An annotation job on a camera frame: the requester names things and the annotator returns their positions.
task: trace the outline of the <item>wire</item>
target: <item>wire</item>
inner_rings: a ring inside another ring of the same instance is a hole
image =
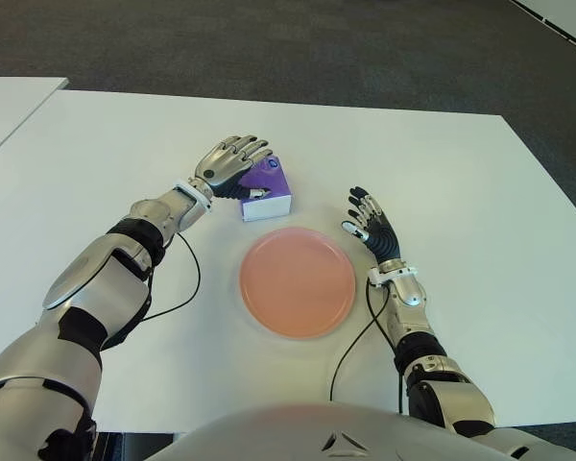
[[[398,397],[398,402],[399,402],[399,415],[403,414],[403,377],[398,374],[399,376],[399,385],[397,386],[399,388],[399,397]]]
[[[373,321],[375,322],[377,329],[380,330],[380,333],[382,333],[382,336],[384,336],[384,339],[386,339],[386,342],[390,346],[391,350],[393,352],[395,352],[395,346],[393,346],[393,342],[391,341],[391,338],[388,336],[388,333],[386,332],[386,330],[380,325],[379,321],[377,320],[377,316],[373,315],[372,302],[370,301],[370,298],[369,298],[370,286],[372,286],[370,283],[370,280],[367,279],[367,287],[365,288],[365,298],[367,299],[367,309],[369,310],[369,313],[372,315]],[[390,296],[390,290],[389,290],[388,286],[386,287],[386,290],[389,293],[387,296]]]
[[[370,312],[371,312],[373,318],[370,320],[370,322],[368,324],[365,325],[365,327],[363,329],[361,329],[360,333],[358,333],[358,335],[354,338],[352,343],[348,346],[348,348],[344,352],[344,355],[342,355],[342,358],[339,359],[339,362],[337,363],[337,367],[335,367],[335,373],[333,373],[333,378],[330,381],[330,392],[328,393],[328,399],[331,401],[333,401],[333,390],[335,389],[335,379],[337,379],[337,375],[339,374],[339,369],[341,368],[342,363],[344,363],[344,360],[346,359],[346,357],[348,356],[350,351],[354,348],[354,346],[356,345],[358,340],[361,339],[361,337],[363,337],[363,335],[367,332],[367,330],[370,328],[370,326],[373,325],[373,323],[377,321],[377,318],[379,317],[379,315],[386,308],[386,304],[387,304],[388,299],[389,299],[390,292],[388,291],[388,288],[387,288],[386,299],[384,300],[384,304],[382,304],[382,307],[380,308],[380,310],[377,311],[377,314],[373,314],[373,310],[371,309],[371,303],[370,303],[370,299],[369,299],[369,279],[367,280],[367,286],[368,286],[368,288],[367,288],[367,290],[368,290],[367,291],[367,304],[368,304],[368,307],[370,308]]]
[[[386,339],[386,342],[388,343],[388,345],[393,350],[393,353],[395,353],[396,352],[395,346],[393,346],[393,342],[391,341],[391,338],[389,337],[386,330],[380,325],[379,321],[377,320],[377,317],[373,315],[372,303],[370,302],[370,299],[369,299],[370,286],[371,286],[370,281],[369,281],[369,279],[367,279],[367,288],[365,289],[365,297],[367,298],[367,308],[369,309],[369,312],[371,313],[371,315],[373,317],[373,321],[377,325],[377,329],[380,330],[380,333],[382,333],[382,335]],[[397,386],[397,388],[398,388],[397,404],[398,404],[399,414],[402,415],[403,414],[403,376],[401,376],[401,374],[399,374],[398,376],[399,376],[399,378],[398,378],[398,386]]]
[[[190,250],[190,253],[192,254],[192,257],[194,258],[194,263],[196,264],[196,272],[197,272],[197,281],[196,281],[196,288],[194,289],[194,293],[192,293],[192,296],[190,296],[190,298],[188,298],[186,301],[184,301],[181,304],[176,305],[175,307],[171,307],[170,309],[166,309],[163,310],[162,312],[158,312],[157,314],[154,315],[150,315],[149,317],[145,317],[143,320],[141,320],[141,322],[145,322],[148,320],[152,320],[156,317],[159,317],[161,315],[164,314],[168,314],[169,312],[173,312],[174,310],[179,309],[180,307],[184,307],[186,304],[190,303],[194,297],[197,295],[197,293],[199,292],[199,288],[201,288],[201,265],[199,264],[199,260],[196,258],[196,255],[194,254],[194,250],[192,250],[192,247],[190,246],[190,244],[188,243],[188,241],[183,237],[183,235],[181,235],[180,233],[176,234],[177,237],[179,237],[183,243],[185,243],[185,246],[188,247],[188,250]],[[154,271],[152,271],[150,273],[150,276],[147,280],[147,285],[149,286],[149,290],[150,293],[152,293],[152,284],[154,283]]]

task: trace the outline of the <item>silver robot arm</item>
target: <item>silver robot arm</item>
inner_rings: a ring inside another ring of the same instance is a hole
[[[388,286],[387,330],[397,371],[403,376],[410,416],[470,438],[514,459],[576,460],[576,452],[512,428],[495,428],[491,404],[482,391],[448,357],[426,314],[426,293],[416,269],[401,259],[398,239],[377,201],[363,188],[350,190],[348,211],[358,225],[345,221],[345,231],[372,251],[378,265],[370,283]]]
[[[193,178],[135,203],[58,277],[36,325],[0,354],[0,460],[87,459],[100,352],[124,341],[143,319],[152,301],[145,280],[175,233],[209,211],[212,197],[267,193],[239,184],[272,153],[266,145],[254,136],[220,142]]]

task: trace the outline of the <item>floor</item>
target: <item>floor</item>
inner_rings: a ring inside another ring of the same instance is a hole
[[[509,0],[0,0],[2,75],[501,114],[576,206],[576,46]]]

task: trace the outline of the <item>round plate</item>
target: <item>round plate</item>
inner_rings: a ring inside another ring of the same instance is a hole
[[[354,271],[344,252],[310,229],[275,230],[250,248],[239,274],[241,295],[262,325],[291,338],[332,331],[354,301]]]

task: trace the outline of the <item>tissue box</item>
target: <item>tissue box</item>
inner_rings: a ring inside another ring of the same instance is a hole
[[[263,199],[241,201],[241,215],[244,221],[275,218],[290,213],[292,194],[279,158],[266,157],[252,167],[240,183],[246,187],[266,187],[271,190],[271,193]]]

